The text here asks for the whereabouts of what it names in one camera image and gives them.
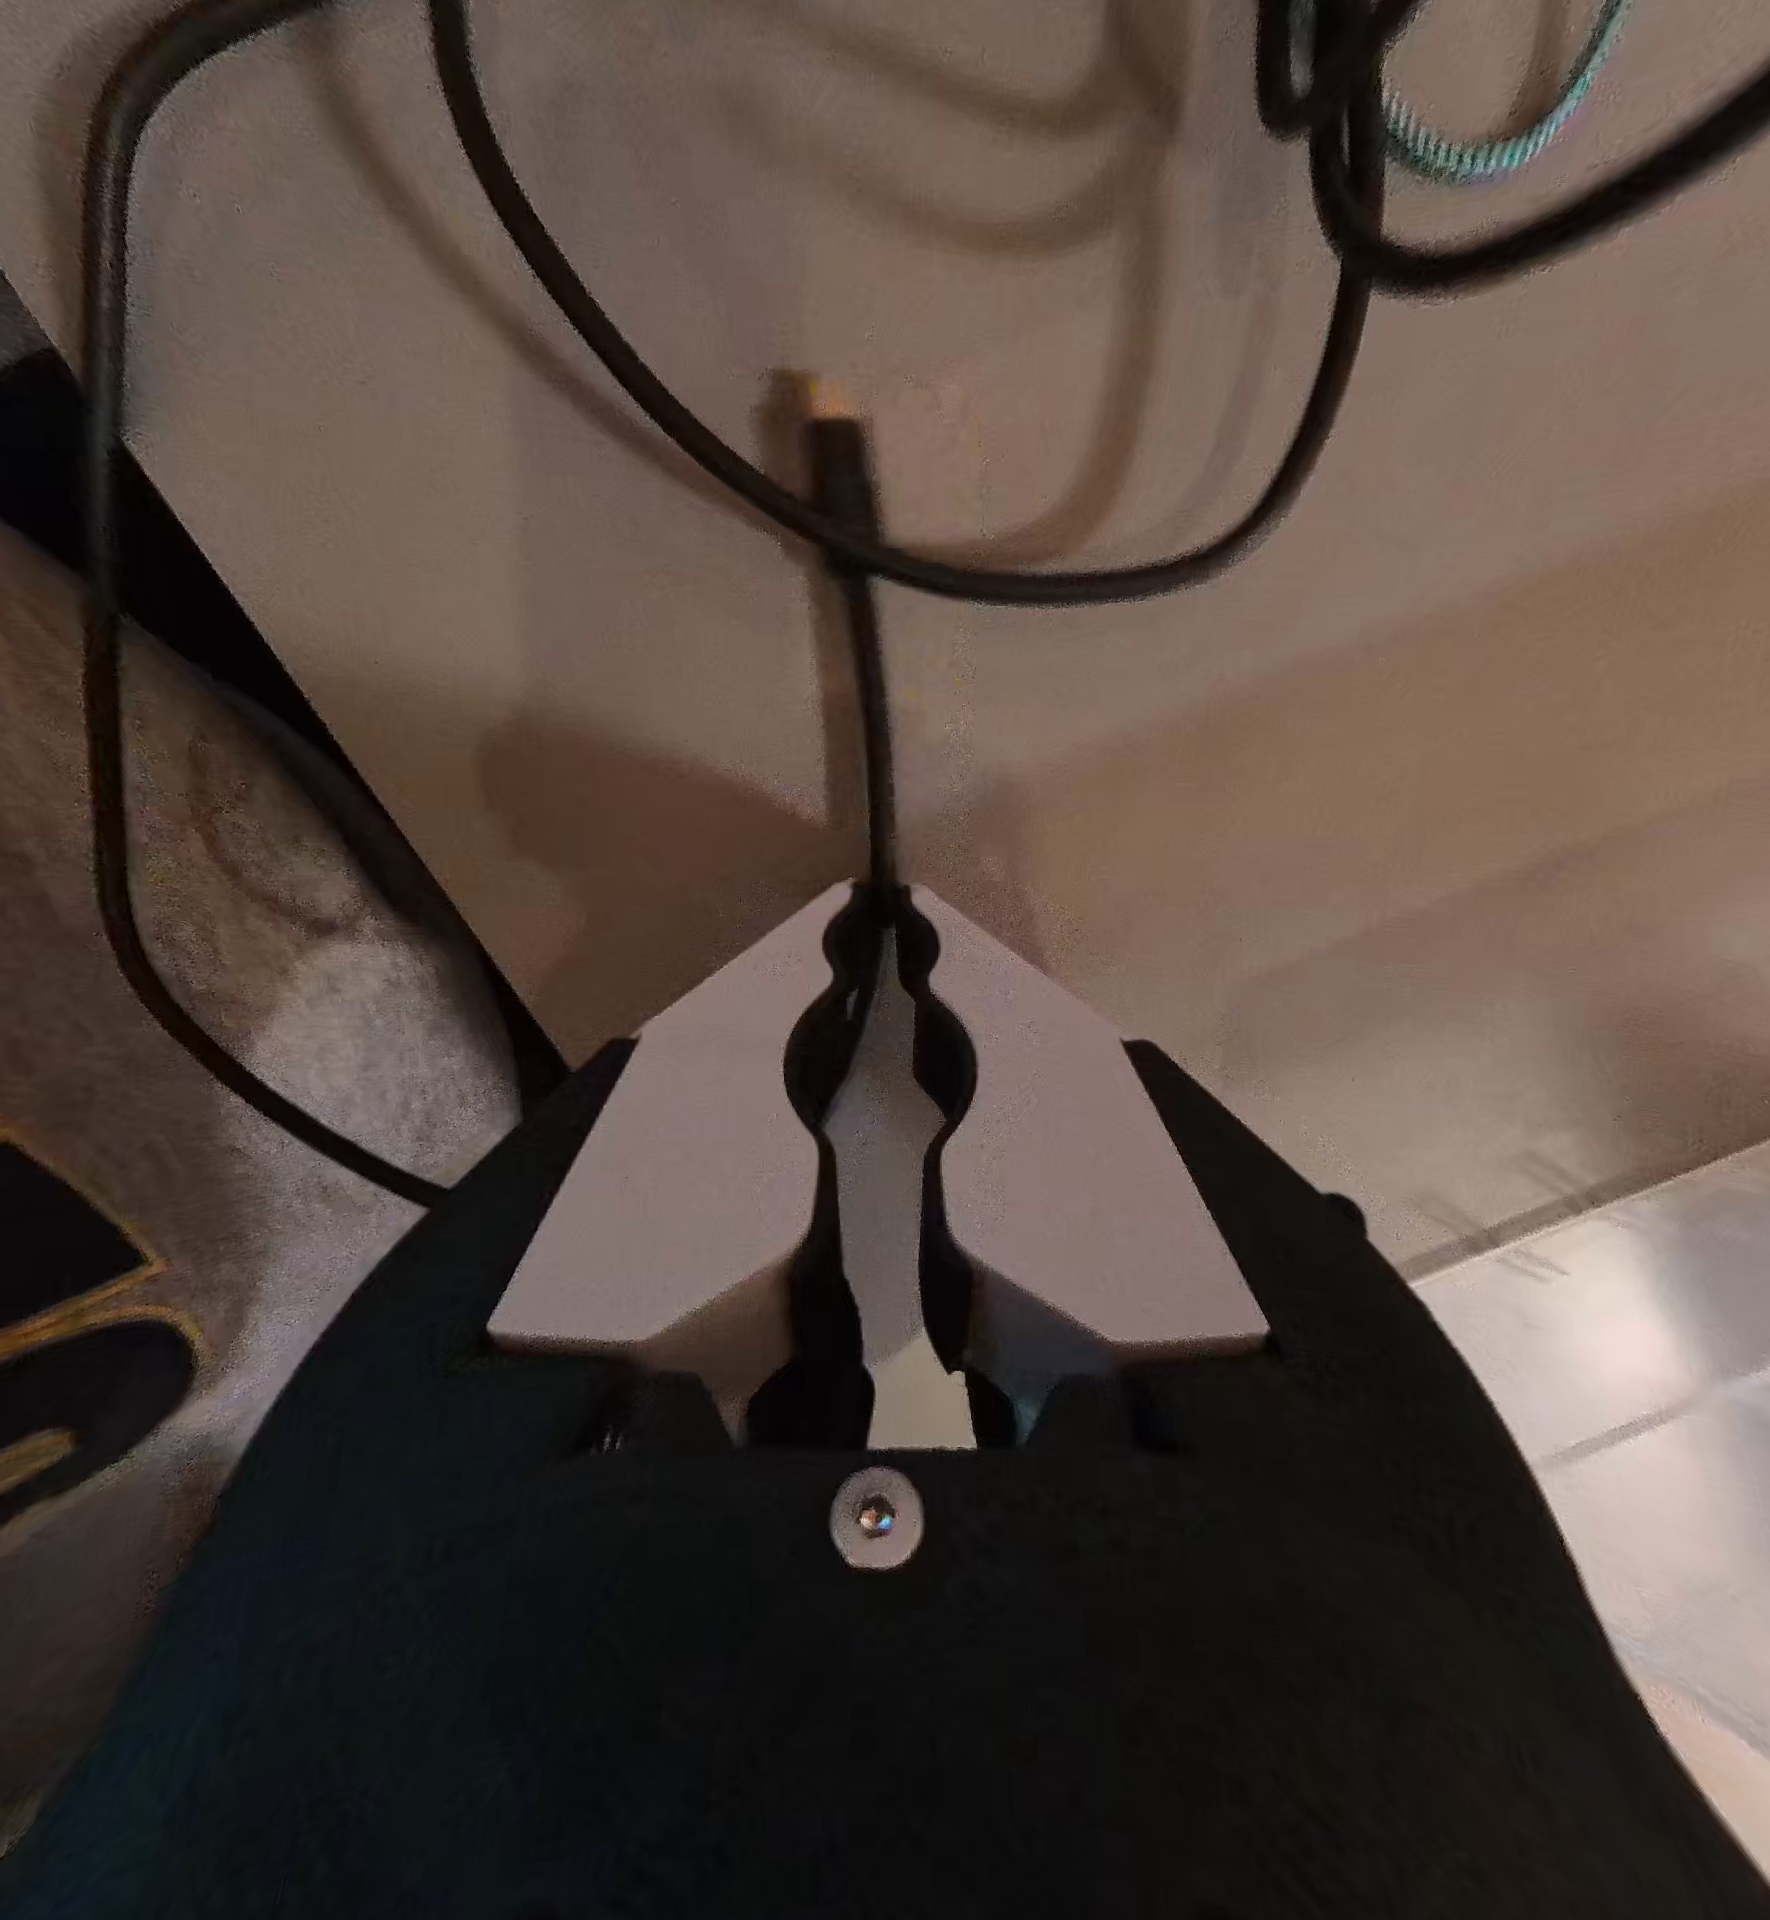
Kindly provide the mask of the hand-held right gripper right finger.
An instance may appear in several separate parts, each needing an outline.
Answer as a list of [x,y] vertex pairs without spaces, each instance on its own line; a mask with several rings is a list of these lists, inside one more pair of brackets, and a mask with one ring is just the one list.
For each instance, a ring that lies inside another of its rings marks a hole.
[[924,1158],[921,1302],[971,1443],[1072,1378],[1247,1358],[1271,1325],[1128,1039],[941,894],[901,894]]

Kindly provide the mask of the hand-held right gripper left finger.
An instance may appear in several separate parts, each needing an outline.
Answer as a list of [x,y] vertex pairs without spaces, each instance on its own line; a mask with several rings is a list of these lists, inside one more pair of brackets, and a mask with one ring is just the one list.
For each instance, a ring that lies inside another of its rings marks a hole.
[[647,1020],[488,1320],[497,1348],[705,1382],[769,1447],[862,1447],[833,1099],[884,961],[836,882]]

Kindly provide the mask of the person's grey printed sweatshirt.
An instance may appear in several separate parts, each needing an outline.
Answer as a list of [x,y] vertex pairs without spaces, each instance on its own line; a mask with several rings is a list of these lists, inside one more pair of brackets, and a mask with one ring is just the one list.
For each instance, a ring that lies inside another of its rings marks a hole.
[[[555,1076],[507,983],[144,477],[132,894],[247,1069],[445,1185]],[[253,1115],[96,907],[79,385],[0,274],[0,1859],[93,1737],[250,1431],[417,1210]]]

